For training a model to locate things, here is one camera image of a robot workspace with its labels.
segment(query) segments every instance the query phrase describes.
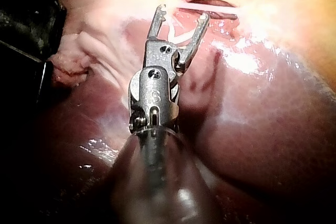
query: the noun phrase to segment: metal pivot screw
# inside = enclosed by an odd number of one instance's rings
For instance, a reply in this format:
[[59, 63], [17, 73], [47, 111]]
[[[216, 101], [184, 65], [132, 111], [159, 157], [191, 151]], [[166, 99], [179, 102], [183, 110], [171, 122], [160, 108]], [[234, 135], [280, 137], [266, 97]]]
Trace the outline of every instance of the metal pivot screw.
[[161, 77], [161, 73], [157, 69], [152, 69], [148, 72], [148, 77], [152, 80], [157, 80]]
[[172, 48], [168, 45], [160, 47], [160, 52], [167, 55], [172, 51]]
[[138, 116], [135, 118], [131, 118], [129, 128], [131, 133], [133, 133], [135, 130], [145, 127], [147, 124], [147, 120], [144, 117]]

